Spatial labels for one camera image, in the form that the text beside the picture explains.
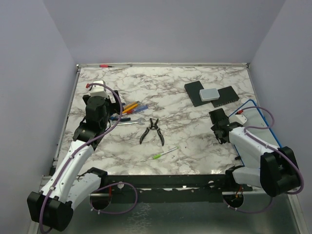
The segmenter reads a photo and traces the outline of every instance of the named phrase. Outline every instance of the marble tabletop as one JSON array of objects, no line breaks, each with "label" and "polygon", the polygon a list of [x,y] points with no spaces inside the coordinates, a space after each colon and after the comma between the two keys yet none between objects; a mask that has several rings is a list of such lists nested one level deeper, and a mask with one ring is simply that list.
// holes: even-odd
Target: marble tabletop
[{"label": "marble tabletop", "polygon": [[[220,174],[240,164],[231,144],[220,145],[211,131],[209,112],[211,103],[194,107],[184,85],[200,80],[203,87],[232,86],[239,101],[222,106],[226,114],[252,98],[254,91],[244,67],[127,67],[82,68],[61,144],[58,165],[64,159],[73,133],[85,115],[82,96],[88,94],[87,83],[104,80],[106,85],[119,91],[125,103],[141,101],[148,105],[144,112],[131,119],[145,118],[146,124],[117,126],[103,138],[80,173],[91,167],[108,171],[110,175],[181,175]],[[165,139],[161,146],[156,131],[150,131],[140,145],[139,138],[149,125],[149,118],[158,118]],[[152,156],[179,146],[159,159]]]}]

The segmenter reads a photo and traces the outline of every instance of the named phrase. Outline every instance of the wall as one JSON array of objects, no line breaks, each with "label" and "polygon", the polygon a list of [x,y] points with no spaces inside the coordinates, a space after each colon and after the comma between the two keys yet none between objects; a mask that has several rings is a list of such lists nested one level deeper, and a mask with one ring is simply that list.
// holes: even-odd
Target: wall
[{"label": "wall", "polygon": [[0,233],[26,233],[26,199],[51,166],[76,67],[41,0],[0,3]]},{"label": "wall", "polygon": [[305,178],[298,195],[312,232],[312,2],[286,0],[251,62],[260,104],[270,109],[283,145],[296,155]]},{"label": "wall", "polygon": [[285,0],[44,0],[76,63],[251,62]]}]

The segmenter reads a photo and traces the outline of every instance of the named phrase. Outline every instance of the black pliers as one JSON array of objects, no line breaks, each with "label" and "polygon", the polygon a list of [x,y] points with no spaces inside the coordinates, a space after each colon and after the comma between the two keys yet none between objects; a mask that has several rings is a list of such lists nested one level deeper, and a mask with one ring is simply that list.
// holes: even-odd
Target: black pliers
[{"label": "black pliers", "polygon": [[161,140],[161,144],[162,146],[164,146],[165,144],[165,139],[163,137],[163,135],[161,134],[160,132],[160,128],[157,126],[158,124],[158,119],[156,120],[155,123],[153,123],[152,121],[152,118],[150,118],[150,122],[151,122],[151,125],[149,127],[146,128],[145,132],[143,133],[143,135],[141,136],[140,138],[140,144],[142,144],[142,141],[144,140],[144,138],[147,136],[147,134],[149,133],[150,130],[157,130],[157,134]]}]

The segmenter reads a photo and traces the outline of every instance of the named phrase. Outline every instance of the green pen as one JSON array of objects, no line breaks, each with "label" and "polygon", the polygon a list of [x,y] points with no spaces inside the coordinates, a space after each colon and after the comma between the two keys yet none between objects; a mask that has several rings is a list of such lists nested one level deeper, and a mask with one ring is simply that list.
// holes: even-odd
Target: green pen
[{"label": "green pen", "polygon": [[157,159],[157,158],[159,158],[159,157],[161,157],[161,156],[163,156],[163,155],[165,155],[165,154],[167,154],[167,153],[170,153],[170,152],[172,152],[172,151],[174,151],[174,150],[176,150],[176,149],[178,149],[179,147],[178,146],[176,146],[176,147],[174,147],[174,148],[172,148],[172,149],[170,149],[170,150],[168,150],[168,151],[166,151],[166,152],[163,152],[163,153],[161,153],[161,154],[159,154],[159,155],[154,155],[153,156],[153,159]]}]

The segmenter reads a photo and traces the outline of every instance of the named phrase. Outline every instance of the silver wrench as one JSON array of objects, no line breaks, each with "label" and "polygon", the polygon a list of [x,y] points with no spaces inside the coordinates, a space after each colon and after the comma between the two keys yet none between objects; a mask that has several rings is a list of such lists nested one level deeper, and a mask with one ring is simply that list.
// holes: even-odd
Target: silver wrench
[{"label": "silver wrench", "polygon": [[127,122],[120,122],[119,125],[128,125],[128,124],[135,124],[137,123],[138,125],[144,125],[145,123],[145,119],[144,118],[138,118],[137,120],[132,120],[132,121],[127,121]]}]

